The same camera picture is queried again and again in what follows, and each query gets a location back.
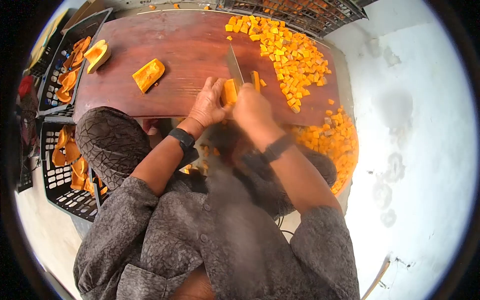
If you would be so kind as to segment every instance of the right hand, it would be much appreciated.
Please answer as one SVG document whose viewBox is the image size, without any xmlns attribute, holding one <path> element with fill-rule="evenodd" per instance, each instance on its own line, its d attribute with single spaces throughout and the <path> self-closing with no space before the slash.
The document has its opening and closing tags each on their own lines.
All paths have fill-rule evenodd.
<svg viewBox="0 0 480 300">
<path fill-rule="evenodd" d="M 233 118 L 246 132 L 275 125 L 270 102 L 250 83 L 245 83 L 240 88 Z"/>
</svg>

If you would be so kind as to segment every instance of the black plastic crate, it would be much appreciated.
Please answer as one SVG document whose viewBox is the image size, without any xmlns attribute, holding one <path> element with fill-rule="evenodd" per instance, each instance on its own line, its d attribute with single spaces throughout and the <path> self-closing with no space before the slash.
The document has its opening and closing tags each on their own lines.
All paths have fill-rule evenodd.
<svg viewBox="0 0 480 300">
<path fill-rule="evenodd" d="M 26 157 L 23 159 L 17 191 L 23 192 L 31 187 L 33 187 L 32 171 L 30 169 L 30 159 Z"/>
<path fill-rule="evenodd" d="M 65 70 L 62 64 L 67 59 L 67 54 L 70 54 L 73 51 L 73 45 L 80 39 L 90 36 L 92 40 L 88 48 L 91 48 L 91 46 L 96 42 L 96 36 L 102 25 L 105 22 L 114 19 L 112 10 L 112 8 L 108 8 L 104 11 L 92 14 L 91 16 L 72 26 L 63 36 L 63 39 L 61 40 L 60 45 L 55 52 L 53 60 L 48 67 L 45 79 L 42 81 L 42 85 L 39 89 L 41 92 L 38 96 L 38 112 L 40 115 L 50 117 L 47 120 L 73 122 L 72 116 L 75 105 L 75 97 L 77 95 L 77 87 L 85 67 L 86 60 L 84 60 L 80 65 L 77 83 L 73 89 L 72 100 L 67 105 L 60 105 L 62 102 L 59 101 L 55 95 L 55 92 L 61 88 L 61 83 L 58 81 L 58 77 L 68 71 Z"/>
<path fill-rule="evenodd" d="M 372 4 L 378 0 L 351 0 L 355 5 L 357 5 L 360 8 L 364 8 L 365 6 Z"/>
<path fill-rule="evenodd" d="M 48 69 L 48 66 L 52 62 L 53 55 L 60 45 L 62 40 L 61 31 L 63 27 L 67 24 L 68 20 L 73 16 L 74 11 L 69 9 L 67 13 L 63 16 L 62 20 L 58 23 L 55 32 L 52 34 L 48 40 L 47 46 L 43 49 L 43 53 L 36 63 L 30 68 L 30 74 L 34 77 L 41 78 Z"/>
<path fill-rule="evenodd" d="M 339 29 L 367 14 L 349 0 L 224 0 L 224 9 L 278 21 L 314 38 Z"/>
<path fill-rule="evenodd" d="M 58 142 L 63 125 L 65 124 L 44 122 L 42 126 L 40 154 L 45 195 L 47 200 L 60 210 L 93 222 L 98 213 L 96 198 L 91 196 L 88 191 L 74 190 L 70 187 L 72 182 L 71 165 L 57 167 L 52 162 L 53 149 Z M 103 203 L 108 198 L 108 193 L 99 197 L 100 202 Z"/>
</svg>

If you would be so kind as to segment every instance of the knife blade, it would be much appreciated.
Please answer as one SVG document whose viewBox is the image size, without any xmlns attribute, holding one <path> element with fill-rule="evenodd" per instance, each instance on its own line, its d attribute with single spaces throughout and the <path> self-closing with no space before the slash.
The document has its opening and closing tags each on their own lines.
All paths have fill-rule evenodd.
<svg viewBox="0 0 480 300">
<path fill-rule="evenodd" d="M 241 86 L 245 83 L 243 77 L 241 75 L 239 63 L 237 61 L 237 57 L 233 52 L 232 44 L 228 48 L 227 52 L 227 66 L 228 70 L 230 71 L 230 76 L 233 78 L 233 82 L 235 83 L 235 89 L 237 90 L 237 94 L 240 91 Z"/>
</svg>

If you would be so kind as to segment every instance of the wooden cutting board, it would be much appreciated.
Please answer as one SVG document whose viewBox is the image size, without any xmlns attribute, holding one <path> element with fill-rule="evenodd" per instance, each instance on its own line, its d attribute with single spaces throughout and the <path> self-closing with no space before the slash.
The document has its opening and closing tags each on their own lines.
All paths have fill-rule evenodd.
<svg viewBox="0 0 480 300">
<path fill-rule="evenodd" d="M 301 112 L 288 107 L 280 90 L 273 63 L 260 56 L 259 42 L 248 35 L 225 32 L 232 15 L 206 10 L 151 12 L 105 23 L 97 41 L 105 39 L 111 47 L 109 60 L 93 74 L 86 69 L 80 78 L 75 99 L 74 121 L 89 109 L 110 106 L 134 118 L 186 117 L 209 76 L 230 78 L 225 55 L 232 43 L 246 82 L 255 70 L 268 84 L 261 93 L 270 101 L 276 121 L 297 125 L 322 125 L 325 110 L 339 107 L 335 65 L 329 49 L 317 43 L 328 60 L 325 86 L 310 85 L 311 95 L 303 98 Z M 226 39 L 231 35 L 233 40 Z M 159 59 L 165 73 L 145 94 L 132 74 L 152 59 Z M 328 104 L 328 99 L 335 101 Z"/>
</svg>

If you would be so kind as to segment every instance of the hand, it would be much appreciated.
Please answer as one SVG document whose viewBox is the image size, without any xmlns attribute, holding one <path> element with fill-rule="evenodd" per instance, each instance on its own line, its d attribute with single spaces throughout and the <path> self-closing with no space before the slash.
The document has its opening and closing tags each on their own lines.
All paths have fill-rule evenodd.
<svg viewBox="0 0 480 300">
<path fill-rule="evenodd" d="M 143 119 L 142 129 L 148 135 L 155 135 L 158 132 L 157 126 L 160 123 L 160 119 Z"/>
<path fill-rule="evenodd" d="M 273 120 L 270 103 L 252 84 L 241 87 L 233 109 L 233 118 L 262 152 L 267 145 L 285 134 Z"/>
<path fill-rule="evenodd" d="M 270 102 L 250 83 L 240 88 L 233 118 L 247 133 L 275 124 Z"/>
<path fill-rule="evenodd" d="M 208 77 L 205 86 L 198 93 L 195 104 L 188 115 L 197 120 L 204 128 L 221 122 L 225 119 L 230 106 L 221 107 L 220 95 L 222 94 L 225 78 Z"/>
</svg>

